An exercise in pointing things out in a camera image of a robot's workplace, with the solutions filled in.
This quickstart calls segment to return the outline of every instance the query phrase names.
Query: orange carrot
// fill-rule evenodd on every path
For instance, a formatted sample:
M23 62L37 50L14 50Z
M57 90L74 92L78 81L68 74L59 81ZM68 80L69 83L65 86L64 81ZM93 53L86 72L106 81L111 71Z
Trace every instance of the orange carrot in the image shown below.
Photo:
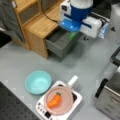
M53 99L48 103L48 107L49 108L57 107L60 104L61 99L62 99L61 94L56 93Z

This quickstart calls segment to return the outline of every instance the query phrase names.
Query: bowl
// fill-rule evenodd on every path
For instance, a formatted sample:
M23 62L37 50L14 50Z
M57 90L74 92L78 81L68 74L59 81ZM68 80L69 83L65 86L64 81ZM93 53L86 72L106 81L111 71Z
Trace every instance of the bowl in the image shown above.
M51 86L51 77L45 71L35 71L31 73L26 81L25 87L32 94L43 94Z

